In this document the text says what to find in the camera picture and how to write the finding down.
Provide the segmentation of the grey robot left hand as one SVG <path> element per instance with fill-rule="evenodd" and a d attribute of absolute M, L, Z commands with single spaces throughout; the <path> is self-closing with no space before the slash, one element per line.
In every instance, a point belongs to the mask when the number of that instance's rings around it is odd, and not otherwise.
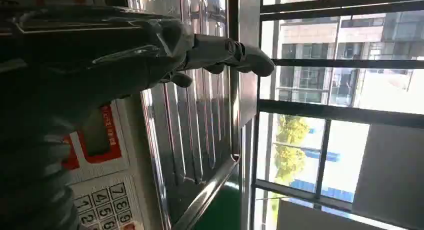
<path fill-rule="evenodd" d="M 124 7 L 0 9 L 0 139 L 64 136 L 93 109 L 158 83 L 188 87 L 185 70 L 224 66 L 267 77 L 259 48 L 187 31 L 178 18 Z"/>

